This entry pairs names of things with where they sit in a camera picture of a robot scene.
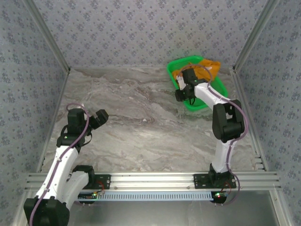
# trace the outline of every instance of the gray marble floor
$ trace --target gray marble floor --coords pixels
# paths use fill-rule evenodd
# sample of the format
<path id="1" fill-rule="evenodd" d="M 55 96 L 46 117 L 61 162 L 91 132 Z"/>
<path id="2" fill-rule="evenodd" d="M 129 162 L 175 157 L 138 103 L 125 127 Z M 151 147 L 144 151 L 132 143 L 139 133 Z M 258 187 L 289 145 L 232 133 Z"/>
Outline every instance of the gray marble floor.
<path id="1" fill-rule="evenodd" d="M 235 98 L 227 71 L 219 77 Z M 174 87 L 164 67 L 72 70 L 54 131 L 46 151 L 43 172 L 55 154 L 55 144 L 67 122 L 67 103 L 83 103 L 90 113 L 105 109 L 108 122 L 93 132 L 76 164 L 93 165 L 95 171 L 208 170 L 215 153 L 210 109 L 189 112 L 174 97 Z M 231 167 L 252 170 L 250 137 L 239 141 Z"/>

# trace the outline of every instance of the floral wallpaper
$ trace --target floral wallpaper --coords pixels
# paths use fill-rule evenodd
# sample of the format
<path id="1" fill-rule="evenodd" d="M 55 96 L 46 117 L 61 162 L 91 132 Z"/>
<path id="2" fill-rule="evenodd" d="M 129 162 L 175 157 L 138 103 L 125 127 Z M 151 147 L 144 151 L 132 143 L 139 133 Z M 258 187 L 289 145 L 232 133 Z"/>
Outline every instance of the floral wallpaper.
<path id="1" fill-rule="evenodd" d="M 36 0 L 71 67 L 233 65 L 267 0 Z"/>
<path id="2" fill-rule="evenodd" d="M 21 0 L 0 2 L 0 225 L 12 223 L 65 78 Z"/>
<path id="3" fill-rule="evenodd" d="M 281 0 L 239 72 L 269 169 L 301 225 L 301 2 Z"/>

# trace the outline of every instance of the purple cable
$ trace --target purple cable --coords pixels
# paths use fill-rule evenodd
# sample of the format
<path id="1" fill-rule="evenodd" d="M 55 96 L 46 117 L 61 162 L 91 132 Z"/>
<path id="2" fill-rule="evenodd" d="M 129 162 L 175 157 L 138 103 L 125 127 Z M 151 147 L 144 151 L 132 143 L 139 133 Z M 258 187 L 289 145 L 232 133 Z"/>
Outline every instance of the purple cable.
<path id="1" fill-rule="evenodd" d="M 205 71 L 208 72 L 208 74 L 210 75 L 210 81 L 208 82 L 208 86 L 207 86 L 209 92 L 211 92 L 215 97 L 217 97 L 217 98 L 219 98 L 219 99 L 221 99 L 221 100 L 223 100 L 223 101 L 228 102 L 229 104 L 231 104 L 232 106 L 234 106 L 236 109 L 238 109 L 239 112 L 243 115 L 243 118 L 244 118 L 244 121 L 245 121 L 245 130 L 244 130 L 243 134 L 242 134 L 239 138 L 236 138 L 236 139 L 234 139 L 234 140 L 232 140 L 232 141 L 230 142 L 230 146 L 229 146 L 229 149 L 228 149 L 228 152 L 227 152 L 227 158 L 226 158 L 226 166 L 227 166 L 227 170 L 229 171 L 230 174 L 232 174 L 232 175 L 236 178 L 237 183 L 238 183 L 238 191 L 237 191 L 237 194 L 235 195 L 235 197 L 234 197 L 232 200 L 230 200 L 229 202 L 227 202 L 227 203 L 225 203 L 225 204 L 218 204 L 218 205 L 229 205 L 229 204 L 233 203 L 233 202 L 238 198 L 238 195 L 239 195 L 239 192 L 240 192 L 240 181 L 239 181 L 239 179 L 238 179 L 238 176 L 237 176 L 235 173 L 233 173 L 232 170 L 231 170 L 230 167 L 229 167 L 230 153 L 231 153 L 232 145 L 234 144 L 234 142 L 241 140 L 241 139 L 244 138 L 244 137 L 246 136 L 246 134 L 248 133 L 248 130 L 249 130 L 249 122 L 248 122 L 248 119 L 247 119 L 246 114 L 244 113 L 244 111 L 243 111 L 237 104 L 235 104 L 235 103 L 233 103 L 232 101 L 230 101 L 230 100 L 224 98 L 224 97 L 221 96 L 221 95 L 218 95 L 217 93 L 215 93 L 215 92 L 211 89 L 210 83 L 211 83 L 212 80 L 213 80 L 213 76 L 212 76 L 211 72 L 210 72 L 205 66 L 199 65 L 199 64 L 191 64 L 191 65 L 187 65 L 187 66 L 183 67 L 183 68 L 180 70 L 178 76 L 181 75 L 181 72 L 182 72 L 183 70 L 185 70 L 186 68 L 189 68 L 189 67 L 191 67 L 191 66 L 198 66 L 198 67 L 201 67 L 201 68 L 203 68 Z"/>
<path id="2" fill-rule="evenodd" d="M 74 145 L 76 145 L 76 143 L 84 136 L 84 134 L 85 134 L 85 132 L 86 132 L 86 130 L 88 129 L 88 126 L 89 126 L 89 113 L 88 113 L 87 109 L 86 109 L 84 106 L 82 106 L 81 104 L 78 104 L 78 103 L 70 103 L 70 104 L 67 104 L 67 106 L 66 106 L 66 110 L 67 110 L 67 111 L 69 110 L 68 107 L 69 107 L 70 105 L 77 105 L 77 106 L 81 107 L 81 109 L 83 109 L 83 110 L 85 111 L 85 113 L 86 113 L 86 116 L 87 116 L 87 122 L 86 122 L 85 128 L 84 128 L 83 132 L 80 134 L 80 136 L 79 136 L 79 137 L 78 137 L 78 138 L 77 138 L 77 139 L 76 139 L 69 147 L 66 148 L 66 150 L 60 155 L 59 159 L 62 159 L 62 158 L 64 157 L 64 155 L 67 153 L 67 151 L 69 151 L 71 148 L 73 148 Z M 50 179 L 49 179 L 49 182 L 48 182 L 48 184 L 47 184 L 47 186 L 46 186 L 46 189 L 44 190 L 43 194 L 41 195 L 41 197 L 39 198 L 39 200 L 37 201 L 36 205 L 34 206 L 34 208 L 33 208 L 33 210 L 32 210 L 32 213 L 31 213 L 30 219 L 29 219 L 29 226 L 32 226 L 34 214 L 35 214 L 35 212 L 37 211 L 37 208 L 38 208 L 38 206 L 40 205 L 42 199 L 45 197 L 46 193 L 47 193 L 48 190 L 49 190 L 49 187 L 50 187 L 50 185 L 51 185 L 51 183 L 52 183 L 52 181 L 53 181 L 53 178 L 55 177 L 55 173 L 56 173 L 58 164 L 60 164 L 60 161 L 59 161 L 59 160 L 56 161 L 56 163 L 55 163 L 55 167 L 54 167 L 54 169 L 53 169 L 53 171 L 52 171 L 52 174 L 51 174 L 51 176 L 50 176 Z"/>

